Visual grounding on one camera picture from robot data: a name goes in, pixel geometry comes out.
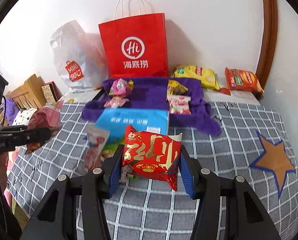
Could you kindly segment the dark pink snack packet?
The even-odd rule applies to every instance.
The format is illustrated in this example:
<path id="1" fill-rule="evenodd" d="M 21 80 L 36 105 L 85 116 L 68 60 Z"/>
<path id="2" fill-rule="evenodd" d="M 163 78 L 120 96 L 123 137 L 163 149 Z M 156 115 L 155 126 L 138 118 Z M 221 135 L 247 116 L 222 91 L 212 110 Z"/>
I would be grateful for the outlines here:
<path id="1" fill-rule="evenodd" d="M 46 142 L 50 141 L 62 128 L 60 113 L 62 106 L 64 104 L 63 100 L 56 103 L 45 105 L 38 109 L 31 117 L 29 121 L 28 128 L 48 128 L 50 130 L 50 138 L 41 140 L 39 142 L 31 142 L 27 144 L 27 150 L 25 154 L 31 154 L 41 148 Z"/>

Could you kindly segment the long white cake packet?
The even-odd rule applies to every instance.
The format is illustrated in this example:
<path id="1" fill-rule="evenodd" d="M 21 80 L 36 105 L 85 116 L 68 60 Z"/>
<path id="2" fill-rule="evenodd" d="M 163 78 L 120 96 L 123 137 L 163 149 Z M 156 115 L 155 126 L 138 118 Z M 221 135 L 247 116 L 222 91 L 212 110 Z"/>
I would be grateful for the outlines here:
<path id="1" fill-rule="evenodd" d="M 79 176 L 101 166 L 101 152 L 110 135 L 110 131 L 92 124 L 87 125 L 85 132 L 87 144 L 82 158 L 73 169 L 73 176 Z"/>

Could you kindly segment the red gold snack packet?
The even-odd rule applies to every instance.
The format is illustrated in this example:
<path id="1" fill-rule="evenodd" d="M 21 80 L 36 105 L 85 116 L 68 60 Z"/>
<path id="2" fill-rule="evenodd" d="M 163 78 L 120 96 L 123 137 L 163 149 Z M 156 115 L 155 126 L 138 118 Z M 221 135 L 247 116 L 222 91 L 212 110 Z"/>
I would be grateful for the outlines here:
<path id="1" fill-rule="evenodd" d="M 177 191 L 182 134 L 162 135 L 137 131 L 128 125 L 124 142 L 121 181 L 133 175 L 165 181 Z"/>

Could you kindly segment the light pink snack packet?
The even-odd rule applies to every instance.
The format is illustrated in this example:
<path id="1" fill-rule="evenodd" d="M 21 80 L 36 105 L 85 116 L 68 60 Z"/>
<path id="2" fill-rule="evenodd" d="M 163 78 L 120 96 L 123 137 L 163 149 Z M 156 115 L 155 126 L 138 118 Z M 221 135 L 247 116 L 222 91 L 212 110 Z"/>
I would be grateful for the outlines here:
<path id="1" fill-rule="evenodd" d="M 121 98 L 118 96 L 112 97 L 105 104 L 105 108 L 119 108 L 122 107 L 125 103 L 129 102 L 128 98 Z"/>

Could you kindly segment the pink yellow snack packet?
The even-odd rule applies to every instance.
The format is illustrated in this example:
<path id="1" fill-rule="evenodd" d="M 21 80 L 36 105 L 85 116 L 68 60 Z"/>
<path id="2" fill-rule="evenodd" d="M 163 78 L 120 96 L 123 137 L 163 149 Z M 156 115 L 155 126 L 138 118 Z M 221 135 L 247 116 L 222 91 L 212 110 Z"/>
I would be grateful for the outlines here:
<path id="1" fill-rule="evenodd" d="M 110 91 L 109 91 L 109 96 L 111 97 L 121 97 L 125 98 L 129 94 L 131 94 L 132 90 L 134 87 L 134 82 L 132 80 L 126 81 L 122 78 L 117 79 L 113 82 Z"/>

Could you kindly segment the white red candy packet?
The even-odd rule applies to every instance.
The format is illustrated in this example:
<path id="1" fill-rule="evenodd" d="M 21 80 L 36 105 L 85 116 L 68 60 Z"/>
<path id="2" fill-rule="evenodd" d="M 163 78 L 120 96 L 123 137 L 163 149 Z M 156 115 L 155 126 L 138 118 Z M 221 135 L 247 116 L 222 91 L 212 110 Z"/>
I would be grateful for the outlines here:
<path id="1" fill-rule="evenodd" d="M 170 114 L 191 114 L 189 108 L 190 96 L 167 95 L 167 101 L 169 103 Z"/>

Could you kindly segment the small yellow snack packet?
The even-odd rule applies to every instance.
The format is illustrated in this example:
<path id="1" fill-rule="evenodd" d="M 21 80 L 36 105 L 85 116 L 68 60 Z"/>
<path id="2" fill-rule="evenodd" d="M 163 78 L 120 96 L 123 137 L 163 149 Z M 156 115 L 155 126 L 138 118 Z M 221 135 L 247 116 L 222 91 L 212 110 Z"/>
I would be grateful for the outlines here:
<path id="1" fill-rule="evenodd" d="M 169 80 L 167 86 L 167 95 L 183 95 L 188 91 L 188 88 L 180 84 L 176 80 Z"/>

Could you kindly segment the brown framed box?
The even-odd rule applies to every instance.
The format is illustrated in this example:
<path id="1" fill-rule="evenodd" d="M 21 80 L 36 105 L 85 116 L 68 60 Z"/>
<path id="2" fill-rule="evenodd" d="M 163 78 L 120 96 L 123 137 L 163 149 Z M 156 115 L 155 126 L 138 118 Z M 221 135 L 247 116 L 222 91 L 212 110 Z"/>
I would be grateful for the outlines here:
<path id="1" fill-rule="evenodd" d="M 61 93 L 53 81 L 43 84 L 41 90 L 46 103 L 56 103 L 61 98 Z"/>

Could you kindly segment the grey checkered blanket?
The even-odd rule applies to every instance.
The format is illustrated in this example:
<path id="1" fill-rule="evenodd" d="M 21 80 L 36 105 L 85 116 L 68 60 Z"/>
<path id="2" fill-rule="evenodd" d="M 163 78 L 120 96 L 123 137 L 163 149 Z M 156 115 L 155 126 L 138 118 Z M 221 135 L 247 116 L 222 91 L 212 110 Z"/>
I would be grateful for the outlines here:
<path id="1" fill-rule="evenodd" d="M 19 206 L 31 215 L 60 174 L 84 174 L 87 146 L 81 117 L 83 103 L 65 103 L 61 109 L 61 131 L 32 154 L 22 147 L 8 177 L 8 189 Z M 172 127 L 170 135 L 182 134 L 189 155 L 215 174 L 244 177 L 268 211 L 281 239 L 292 239 L 298 231 L 298 177 L 287 174 L 278 191 L 272 172 L 250 168 L 261 155 L 259 135 L 273 143 L 283 142 L 287 157 L 296 164 L 281 116 L 263 106 L 215 102 L 214 118 L 220 122 L 219 136 L 193 128 Z M 104 204 L 112 239 L 189 239 L 198 202 L 191 200 L 182 183 L 173 191 L 166 182 L 144 178 L 121 184 Z"/>

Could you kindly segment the white Miniso plastic bag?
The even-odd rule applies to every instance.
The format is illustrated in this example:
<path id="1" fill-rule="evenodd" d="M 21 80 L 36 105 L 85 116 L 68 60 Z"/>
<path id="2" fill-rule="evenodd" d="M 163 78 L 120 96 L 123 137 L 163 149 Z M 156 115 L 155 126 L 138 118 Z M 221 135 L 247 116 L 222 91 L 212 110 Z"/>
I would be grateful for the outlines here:
<path id="1" fill-rule="evenodd" d="M 99 35 L 86 33 L 73 20 L 52 34 L 50 45 L 55 69 L 71 92 L 102 87 L 108 62 Z"/>

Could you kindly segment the blue tissue pack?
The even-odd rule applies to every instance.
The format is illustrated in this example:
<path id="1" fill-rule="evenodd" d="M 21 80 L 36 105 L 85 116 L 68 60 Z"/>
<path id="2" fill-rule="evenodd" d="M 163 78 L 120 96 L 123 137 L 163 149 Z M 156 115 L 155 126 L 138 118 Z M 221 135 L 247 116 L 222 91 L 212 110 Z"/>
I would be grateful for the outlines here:
<path id="1" fill-rule="evenodd" d="M 109 131 L 110 142 L 122 139 L 128 125 L 137 131 L 167 135 L 169 112 L 159 109 L 107 108 L 95 122 L 97 128 Z"/>

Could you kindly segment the orange cracker packet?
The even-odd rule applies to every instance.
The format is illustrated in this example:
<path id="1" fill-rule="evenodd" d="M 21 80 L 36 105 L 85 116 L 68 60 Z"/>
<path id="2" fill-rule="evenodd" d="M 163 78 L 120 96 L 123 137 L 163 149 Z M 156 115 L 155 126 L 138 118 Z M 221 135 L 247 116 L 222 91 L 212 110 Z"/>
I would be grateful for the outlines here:
<path id="1" fill-rule="evenodd" d="M 225 68 L 227 88 L 252 93 L 264 93 L 255 74 L 247 70 Z"/>

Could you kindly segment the purple towel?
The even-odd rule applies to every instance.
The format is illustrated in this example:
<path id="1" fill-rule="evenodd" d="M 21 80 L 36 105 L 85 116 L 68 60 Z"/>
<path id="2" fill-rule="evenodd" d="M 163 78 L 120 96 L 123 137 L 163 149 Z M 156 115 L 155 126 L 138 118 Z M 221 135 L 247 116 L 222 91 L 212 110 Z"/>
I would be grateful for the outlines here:
<path id="1" fill-rule="evenodd" d="M 159 109 L 169 110 L 166 100 L 169 77 L 138 77 L 132 79 L 134 88 L 128 96 L 129 102 L 124 104 L 125 108 L 136 109 Z M 196 130 L 218 136 L 222 130 L 220 124 L 211 117 L 211 106 L 203 97 L 201 82 L 193 78 L 175 78 L 181 85 L 188 88 L 185 93 L 191 98 L 189 103 L 190 114 L 171 114 L 170 126 L 191 127 Z M 85 104 L 82 109 L 82 119 L 95 122 L 103 113 L 104 104 L 109 99 L 108 93 L 114 80 L 108 79 L 103 82 L 105 97 L 101 100 L 92 100 Z"/>

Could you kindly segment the red Haidilao paper bag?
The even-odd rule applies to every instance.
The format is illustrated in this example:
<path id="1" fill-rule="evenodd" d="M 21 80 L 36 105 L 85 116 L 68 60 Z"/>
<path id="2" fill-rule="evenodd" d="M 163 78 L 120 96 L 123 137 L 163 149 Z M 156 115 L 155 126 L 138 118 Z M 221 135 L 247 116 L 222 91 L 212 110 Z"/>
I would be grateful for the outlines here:
<path id="1" fill-rule="evenodd" d="M 167 77 L 165 14 L 139 14 L 99 24 L 111 78 Z"/>

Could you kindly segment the brown wooden door frame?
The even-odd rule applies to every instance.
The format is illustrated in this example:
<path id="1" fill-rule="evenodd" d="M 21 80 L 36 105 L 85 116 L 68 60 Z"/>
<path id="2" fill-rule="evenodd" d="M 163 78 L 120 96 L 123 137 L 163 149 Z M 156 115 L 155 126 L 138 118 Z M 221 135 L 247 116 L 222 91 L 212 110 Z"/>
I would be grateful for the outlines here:
<path id="1" fill-rule="evenodd" d="M 256 69 L 256 76 L 262 88 L 268 80 L 275 55 L 278 31 L 277 0 L 263 0 L 263 36 Z"/>

